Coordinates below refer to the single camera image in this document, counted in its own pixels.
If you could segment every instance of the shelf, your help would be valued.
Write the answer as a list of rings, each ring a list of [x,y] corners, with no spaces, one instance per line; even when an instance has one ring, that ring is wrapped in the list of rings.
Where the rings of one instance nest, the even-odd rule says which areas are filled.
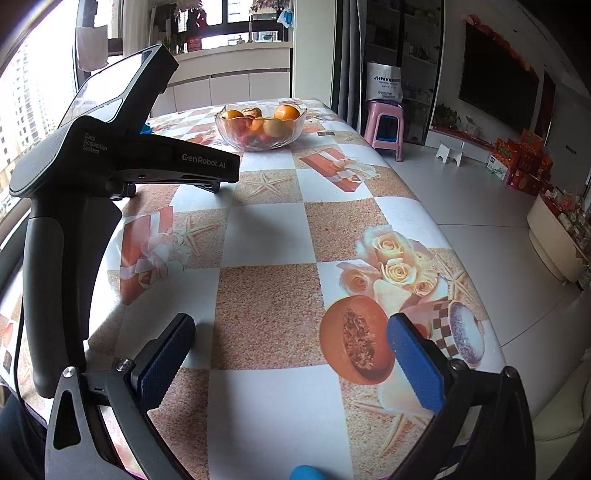
[[[419,100],[417,98],[403,97],[402,101],[404,101],[404,100],[408,100],[410,102],[420,103],[422,105],[431,106],[431,103],[430,102],[423,102],[422,100]]]
[[[395,8],[388,7],[387,5],[380,5],[380,4],[370,4],[370,5],[376,5],[379,8],[382,8],[382,9],[387,10],[387,11],[390,11],[390,12],[396,12],[397,14],[400,13],[400,10],[396,10]],[[427,25],[430,25],[432,27],[439,27],[439,23],[436,23],[436,24],[431,23],[426,18],[415,17],[414,15],[411,15],[411,14],[404,14],[404,16],[406,18],[412,18],[414,21],[417,21],[419,23],[427,24]]]
[[[411,59],[413,59],[413,60],[420,61],[420,62],[422,62],[422,63],[426,63],[427,65],[431,65],[431,66],[433,66],[433,67],[436,67],[436,66],[437,66],[437,63],[432,63],[432,62],[430,62],[430,61],[428,61],[428,60],[423,60],[423,59],[420,59],[420,58],[418,58],[418,57],[414,57],[414,56],[412,56],[412,55],[410,55],[410,54],[408,54],[408,53],[405,53],[405,54],[404,54],[404,56],[405,56],[405,57],[409,57],[409,58],[411,58]]]
[[[394,52],[394,53],[398,53],[398,50],[394,50],[393,48],[383,47],[383,46],[377,45],[375,43],[366,42],[366,45],[368,45],[370,47],[381,48],[383,50],[388,50],[388,51],[391,51],[391,52]]]
[[[366,45],[367,46],[370,46],[370,47],[374,47],[374,48],[381,48],[382,50],[388,50],[388,51],[391,51],[392,53],[398,53],[398,50],[394,50],[393,48],[383,47],[383,46],[377,45],[375,43],[366,42]],[[422,63],[426,63],[427,65],[432,65],[433,67],[436,67],[437,66],[437,63],[431,63],[430,61],[419,59],[417,57],[413,57],[412,55],[410,55],[408,53],[405,53],[404,56],[405,57],[409,57],[409,58],[411,58],[413,60],[420,61]]]

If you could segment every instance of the screw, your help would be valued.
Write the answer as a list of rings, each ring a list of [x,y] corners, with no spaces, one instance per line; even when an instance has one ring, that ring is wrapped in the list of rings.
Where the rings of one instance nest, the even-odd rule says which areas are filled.
[[[131,368],[132,366],[134,366],[134,363],[129,360],[128,358],[124,358],[123,360],[119,360],[117,362],[117,365],[115,365],[115,368],[118,372],[123,372],[129,368]]]
[[[464,360],[460,360],[459,358],[452,358],[449,361],[449,364],[452,366],[452,368],[456,371],[462,371],[462,370],[467,370],[468,366],[466,365]]]
[[[64,377],[70,378],[76,373],[76,367],[68,367],[64,370]]]
[[[515,368],[513,368],[513,367],[505,367],[504,372],[505,372],[505,375],[509,378],[518,378],[519,377],[517,370],[515,370]]]

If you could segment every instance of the gift box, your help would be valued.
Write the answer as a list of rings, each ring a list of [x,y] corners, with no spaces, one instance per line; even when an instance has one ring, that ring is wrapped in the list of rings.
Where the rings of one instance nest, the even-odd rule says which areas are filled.
[[[521,148],[531,151],[534,155],[540,155],[542,153],[544,141],[535,133],[524,129],[521,133],[519,144]]]
[[[558,215],[560,215],[560,207],[556,205],[556,202],[553,202],[552,199],[548,198],[544,194],[541,194],[540,198],[546,204],[548,210],[551,211],[555,217],[558,217]]]
[[[131,304],[152,283],[154,264],[145,256],[148,240],[173,227],[173,208],[165,207],[127,223],[123,228],[119,292],[125,305]]]
[[[542,157],[540,155],[536,155],[532,151],[524,149],[519,156],[517,167],[527,173],[537,175],[541,162]]]
[[[301,157],[300,160],[344,192],[354,192],[365,179],[378,176],[372,165],[366,165],[354,158],[348,158],[344,153],[333,147]]]
[[[491,155],[488,163],[486,164],[486,168],[503,183],[509,182],[509,177],[512,174],[512,171],[503,161],[497,158],[496,152]]]
[[[542,182],[533,175],[519,168],[513,174],[509,185],[515,190],[519,190],[530,195],[538,195],[542,188]]]
[[[549,180],[550,179],[550,170],[552,169],[552,165],[554,164],[554,162],[552,161],[552,159],[546,155],[546,154],[542,154],[541,156],[541,161],[540,161],[540,168],[538,169],[538,174],[536,175],[538,178],[542,178],[542,176],[546,177]]]

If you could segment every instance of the glass door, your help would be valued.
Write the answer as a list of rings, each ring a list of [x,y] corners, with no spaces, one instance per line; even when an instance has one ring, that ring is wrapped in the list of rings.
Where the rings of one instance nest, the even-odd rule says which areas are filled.
[[[404,141],[424,145],[439,72],[441,0],[402,2]]]

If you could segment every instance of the cabinet door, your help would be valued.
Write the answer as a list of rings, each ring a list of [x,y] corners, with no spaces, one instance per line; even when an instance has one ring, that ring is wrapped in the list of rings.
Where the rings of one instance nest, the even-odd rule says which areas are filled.
[[[251,100],[286,98],[290,95],[289,72],[261,72],[249,74]]]
[[[212,104],[212,97],[209,93],[209,79],[175,85],[173,89],[177,112]]]
[[[212,105],[247,102],[251,99],[247,73],[213,77],[209,82],[212,89]]]
[[[168,87],[164,93],[161,93],[156,98],[154,106],[152,107],[152,116],[166,115],[167,113],[176,112],[177,108],[174,104],[174,92],[172,87]]]

